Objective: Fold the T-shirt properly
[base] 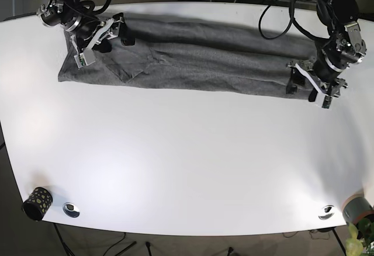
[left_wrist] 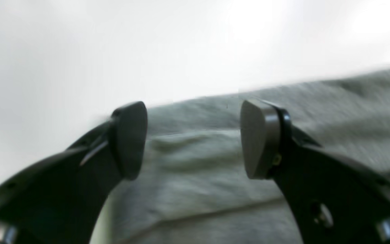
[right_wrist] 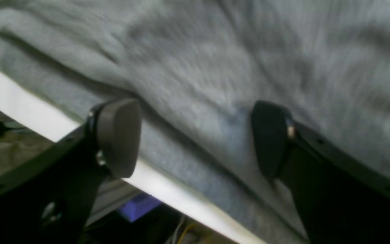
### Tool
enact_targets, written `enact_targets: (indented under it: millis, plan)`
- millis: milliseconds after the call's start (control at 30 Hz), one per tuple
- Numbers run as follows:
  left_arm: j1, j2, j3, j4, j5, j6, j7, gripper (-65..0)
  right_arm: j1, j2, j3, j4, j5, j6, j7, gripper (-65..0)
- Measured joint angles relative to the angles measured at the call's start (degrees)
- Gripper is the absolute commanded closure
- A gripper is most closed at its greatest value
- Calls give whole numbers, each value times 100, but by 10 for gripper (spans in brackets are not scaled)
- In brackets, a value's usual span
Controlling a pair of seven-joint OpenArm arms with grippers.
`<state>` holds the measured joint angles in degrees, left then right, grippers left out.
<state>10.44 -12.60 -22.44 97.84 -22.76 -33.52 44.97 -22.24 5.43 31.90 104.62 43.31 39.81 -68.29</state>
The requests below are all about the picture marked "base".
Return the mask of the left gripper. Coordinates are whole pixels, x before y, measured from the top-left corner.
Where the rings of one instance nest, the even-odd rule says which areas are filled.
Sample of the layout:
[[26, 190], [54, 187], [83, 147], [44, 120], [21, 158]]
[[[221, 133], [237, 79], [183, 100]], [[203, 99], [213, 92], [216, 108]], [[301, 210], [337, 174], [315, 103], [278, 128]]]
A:
[[306, 85], [312, 86], [308, 101], [323, 109], [329, 109], [334, 98], [341, 96], [340, 89], [348, 88], [346, 80], [336, 78], [331, 82], [322, 81], [314, 72], [309, 60], [293, 60], [288, 64], [290, 77], [286, 85], [288, 95], [306, 94]]

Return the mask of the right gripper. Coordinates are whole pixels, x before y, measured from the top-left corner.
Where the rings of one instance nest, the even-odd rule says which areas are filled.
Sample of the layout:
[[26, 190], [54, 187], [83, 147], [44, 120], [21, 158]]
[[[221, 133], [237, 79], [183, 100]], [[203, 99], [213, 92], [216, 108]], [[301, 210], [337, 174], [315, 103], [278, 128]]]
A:
[[70, 34], [70, 42], [75, 50], [73, 55], [78, 69], [95, 62], [94, 51], [110, 53], [110, 40], [119, 38], [123, 46], [133, 46], [135, 37], [126, 25], [122, 13], [117, 13], [104, 21], [86, 22]]

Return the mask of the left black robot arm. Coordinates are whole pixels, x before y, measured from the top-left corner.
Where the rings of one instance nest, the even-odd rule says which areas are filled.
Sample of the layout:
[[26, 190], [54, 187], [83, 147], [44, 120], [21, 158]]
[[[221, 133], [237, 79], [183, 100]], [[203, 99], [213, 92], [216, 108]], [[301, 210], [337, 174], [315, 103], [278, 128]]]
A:
[[309, 82], [313, 89], [309, 102], [328, 109], [334, 98], [340, 97], [341, 88], [347, 88], [342, 72], [352, 64], [359, 64], [366, 55], [366, 44], [358, 23], [359, 8], [355, 0], [316, 0], [317, 16], [327, 27], [329, 37], [311, 34], [299, 25], [295, 18], [297, 0], [290, 0], [289, 23], [281, 33], [284, 36], [294, 26], [300, 33], [314, 41], [317, 55], [315, 60], [297, 60], [289, 63], [290, 78], [287, 94]]

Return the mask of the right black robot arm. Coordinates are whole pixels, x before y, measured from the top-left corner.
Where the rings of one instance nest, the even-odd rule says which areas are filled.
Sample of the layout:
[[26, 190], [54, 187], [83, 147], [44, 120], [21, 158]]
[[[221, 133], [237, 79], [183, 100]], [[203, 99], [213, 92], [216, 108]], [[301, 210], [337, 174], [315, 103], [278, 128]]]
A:
[[74, 60], [78, 68], [95, 62], [95, 52], [112, 51], [110, 40], [119, 38], [124, 46], [135, 45], [135, 38], [125, 23], [122, 13], [106, 20], [99, 15], [107, 10], [112, 0], [106, 0], [98, 10], [90, 0], [46, 0], [41, 4], [36, 15], [47, 27], [61, 25], [70, 35], [70, 42], [75, 49]]

